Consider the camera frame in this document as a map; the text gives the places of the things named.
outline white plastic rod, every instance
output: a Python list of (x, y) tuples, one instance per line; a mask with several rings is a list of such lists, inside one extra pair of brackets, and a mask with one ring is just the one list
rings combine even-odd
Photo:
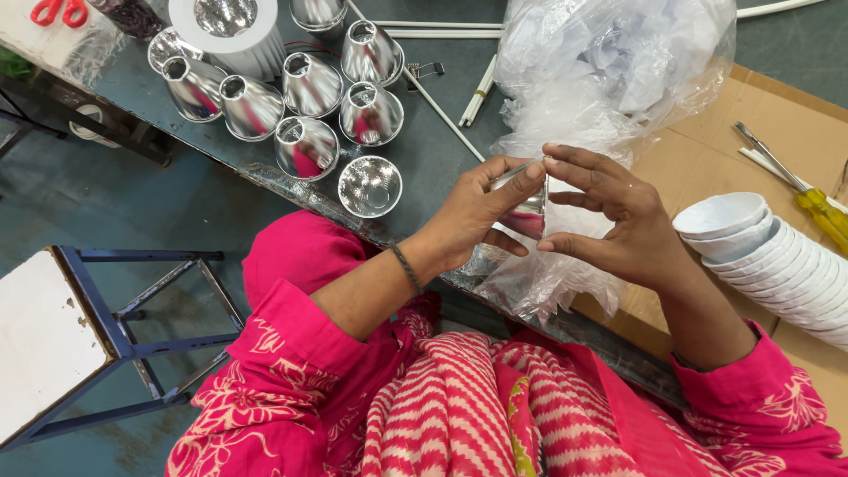
[(814, 3), (824, 2), (824, 0), (786, 0), (785, 2), (769, 3), (759, 7), (740, 8), (736, 10), (736, 18), (749, 18), (766, 14), (774, 14), (791, 10), (793, 8), (805, 7)]
[(374, 20), (380, 26), (409, 26), (414, 28), (479, 28), (484, 30), (500, 30), (503, 28), (501, 23), (455, 23), (448, 21), (394, 21), (394, 20)]
[(500, 38), (500, 30), (386, 30), (392, 38)]
[[(488, 92), (492, 91), (492, 86), (494, 85), (494, 67), (491, 71), (486, 74), (486, 86), (483, 88), (483, 92), (488, 96)], [(477, 117), (477, 112), (480, 110), (480, 106), (483, 106), (483, 101), (486, 100), (485, 97), (478, 95), (477, 103), (474, 105), (474, 109), (471, 110), (471, 116), (468, 117), (468, 122), (466, 123), (468, 126), (474, 122), (474, 118)]]
[(421, 94), (423, 94), (423, 95), (424, 95), (424, 98), (426, 98), (426, 99), (427, 99), (427, 102), (428, 102), (428, 103), (430, 103), (430, 105), (431, 105), (431, 106), (432, 106), (432, 107), (436, 110), (436, 112), (438, 113), (438, 115), (442, 116), (442, 119), (444, 120), (444, 122), (445, 122), (448, 126), (450, 126), (450, 129), (452, 129), (452, 130), (454, 131), (454, 133), (455, 133), (455, 134), (456, 134), (456, 135), (460, 138), (460, 140), (461, 140), (461, 141), (465, 144), (465, 146), (468, 148), (468, 150), (470, 150), (470, 151), (471, 151), (471, 152), (472, 152), (472, 153), (473, 153), (473, 154), (477, 157), (477, 159), (478, 159), (480, 162), (485, 162), (485, 161), (486, 161), (486, 158), (484, 158), (482, 155), (480, 155), (480, 153), (479, 153), (479, 152), (477, 152), (477, 148), (475, 148), (473, 144), (471, 144), (471, 143), (469, 143), (469, 142), (468, 142), (468, 139), (466, 139), (465, 135), (464, 135), (464, 134), (462, 134), (462, 132), (460, 131), (460, 129), (459, 129), (458, 127), (456, 127), (456, 125), (454, 124), (454, 122), (453, 122), (453, 121), (451, 121), (451, 120), (450, 120), (450, 118), (448, 117), (448, 115), (446, 115), (446, 114), (444, 113), (444, 111), (442, 111), (442, 109), (438, 107), (438, 104), (436, 104), (436, 102), (433, 100), (433, 98), (431, 98), (431, 97), (430, 97), (430, 95), (427, 93), (427, 90), (426, 90), (426, 89), (424, 89), (424, 87), (420, 84), (420, 82), (418, 82), (418, 80), (416, 79), (415, 75), (413, 75), (412, 73), (410, 73), (410, 69), (409, 69), (409, 68), (404, 67), (404, 74), (406, 75), (407, 79), (409, 79), (410, 81), (412, 81), (412, 84), (416, 85), (416, 87), (418, 88), (418, 91), (420, 91), (420, 92), (421, 92)]
[[(745, 155), (748, 159), (753, 160), (754, 162), (762, 166), (763, 169), (783, 179), (784, 181), (786, 181), (786, 183), (789, 183), (786, 177), (784, 177), (784, 175), (780, 173), (780, 171), (778, 171), (776, 167), (772, 166), (772, 163), (769, 162), (768, 159), (766, 159), (765, 157), (763, 157), (762, 154), (760, 154), (760, 151), (742, 148), (739, 150), (739, 152)], [(798, 182), (800, 182), (806, 188), (813, 188), (809, 182), (805, 181), (804, 179), (801, 179), (800, 177), (798, 178)], [(831, 204), (833, 207), (836, 207), (837, 209), (842, 210), (844, 213), (848, 214), (848, 207), (837, 202), (836, 199), (831, 199), (830, 197), (828, 197), (828, 204)]]
[(360, 10), (358, 8), (356, 8), (356, 5), (354, 5), (353, 2), (348, 0), (348, 5), (350, 5), (350, 7), (354, 10), (354, 13), (356, 14), (356, 16), (360, 17), (360, 20), (368, 20), (365, 17), (365, 15), (363, 15), (362, 12), (360, 12)]
[[(477, 90), (480, 90), (480, 91), (488, 94), (488, 91), (486, 91), (486, 83), (488, 81), (488, 78), (494, 76), (494, 64), (495, 64), (495, 62), (497, 62), (497, 60), (498, 60), (498, 55), (495, 54), (492, 57), (492, 61), (490, 61), (488, 63), (488, 67), (486, 68), (486, 72), (483, 73), (483, 78), (480, 79), (480, 84), (477, 86)], [(474, 110), (477, 99), (479, 97), (480, 97), (480, 95), (477, 94), (477, 91), (475, 91), (474, 94), (472, 94), (471, 101), (468, 103), (468, 107), (466, 108), (466, 112), (463, 113), (462, 119), (460, 119), (460, 126), (463, 126), (465, 124), (466, 120), (468, 120), (469, 118), (474, 117), (474, 116), (471, 115), (471, 112)]]

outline fingernail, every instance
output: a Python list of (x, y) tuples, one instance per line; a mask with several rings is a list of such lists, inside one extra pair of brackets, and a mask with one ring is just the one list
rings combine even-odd
[(527, 177), (530, 177), (531, 179), (538, 179), (542, 176), (542, 174), (544, 174), (544, 166), (542, 166), (538, 162), (532, 163), (527, 168)]

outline cardboard box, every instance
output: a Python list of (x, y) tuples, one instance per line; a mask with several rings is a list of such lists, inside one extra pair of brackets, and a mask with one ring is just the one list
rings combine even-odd
[[(659, 190), (672, 217), (711, 195), (762, 194), (775, 215), (841, 255), (795, 203), (795, 190), (738, 152), (750, 144), (733, 127), (736, 121), (744, 122), (798, 177), (848, 202), (848, 110), (738, 65), (717, 101), (704, 113), (660, 131), (661, 141), (642, 154), (633, 173)], [(787, 323), (778, 324), (770, 312), (709, 275), (740, 315), (759, 322), (796, 365), (809, 367), (814, 384), (826, 396), (828, 423), (848, 435), (848, 402), (841, 398), (848, 391), (848, 353)], [(672, 349), (659, 300), (648, 289), (628, 285), (618, 313), (607, 322), (590, 295), (578, 296), (572, 308), (662, 359)]]

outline stack of white cups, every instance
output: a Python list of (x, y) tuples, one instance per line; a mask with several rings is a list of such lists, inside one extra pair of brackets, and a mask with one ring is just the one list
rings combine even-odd
[(673, 225), (723, 282), (848, 351), (848, 261), (773, 216), (760, 194), (712, 196)]

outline black bracelet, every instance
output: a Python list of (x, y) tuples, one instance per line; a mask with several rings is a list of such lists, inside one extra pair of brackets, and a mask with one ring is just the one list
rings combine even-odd
[(416, 286), (416, 290), (418, 291), (418, 294), (423, 295), (424, 290), (421, 288), (420, 284), (418, 284), (418, 278), (416, 278), (416, 275), (412, 272), (412, 268), (410, 268), (410, 264), (406, 263), (406, 258), (404, 258), (404, 254), (400, 253), (400, 249), (398, 248), (397, 245), (389, 244), (388, 246), (392, 248), (392, 252), (394, 252), (394, 255), (398, 257), (398, 261), (400, 262), (400, 265), (404, 266), (404, 270), (406, 270), (406, 274), (410, 276), (410, 280), (412, 280), (412, 284)]

